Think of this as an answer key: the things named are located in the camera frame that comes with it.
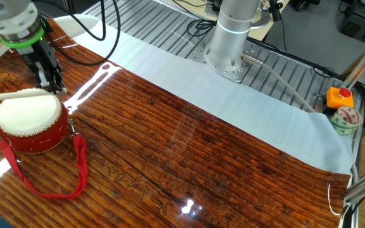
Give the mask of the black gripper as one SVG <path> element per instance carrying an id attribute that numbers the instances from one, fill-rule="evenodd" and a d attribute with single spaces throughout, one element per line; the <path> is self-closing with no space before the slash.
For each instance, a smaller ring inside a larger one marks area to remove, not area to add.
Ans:
<path id="1" fill-rule="evenodd" d="M 28 47 L 19 49 L 19 54 L 29 67 L 30 71 L 38 74 L 39 87 L 52 94 L 66 94 L 66 87 L 63 83 L 61 71 L 58 69 L 58 62 L 53 49 L 45 38 L 40 38 Z M 37 64 L 40 64 L 43 71 L 39 71 Z"/>

